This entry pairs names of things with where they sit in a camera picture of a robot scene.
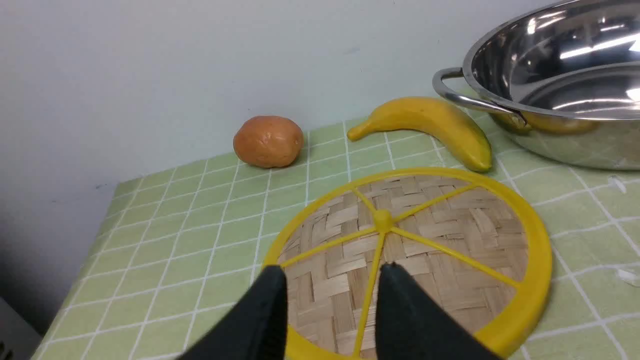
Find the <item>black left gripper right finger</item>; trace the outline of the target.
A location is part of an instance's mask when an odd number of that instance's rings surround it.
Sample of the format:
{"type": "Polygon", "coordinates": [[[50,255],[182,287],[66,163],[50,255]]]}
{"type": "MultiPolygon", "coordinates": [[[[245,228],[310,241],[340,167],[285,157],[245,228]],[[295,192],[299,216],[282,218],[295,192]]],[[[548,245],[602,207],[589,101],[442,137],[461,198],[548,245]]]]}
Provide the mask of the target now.
{"type": "Polygon", "coordinates": [[[378,360],[498,360],[396,262],[381,267],[375,310],[378,360]]]}

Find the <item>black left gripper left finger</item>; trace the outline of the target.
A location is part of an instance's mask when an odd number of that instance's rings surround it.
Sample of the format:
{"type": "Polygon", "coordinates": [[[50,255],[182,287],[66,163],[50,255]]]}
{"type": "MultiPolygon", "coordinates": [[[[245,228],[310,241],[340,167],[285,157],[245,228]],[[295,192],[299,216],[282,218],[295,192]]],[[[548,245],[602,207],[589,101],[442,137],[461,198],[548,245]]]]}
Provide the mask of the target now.
{"type": "Polygon", "coordinates": [[[283,360],[288,332],[287,279],[268,265],[240,300],[181,360],[283,360]]]}

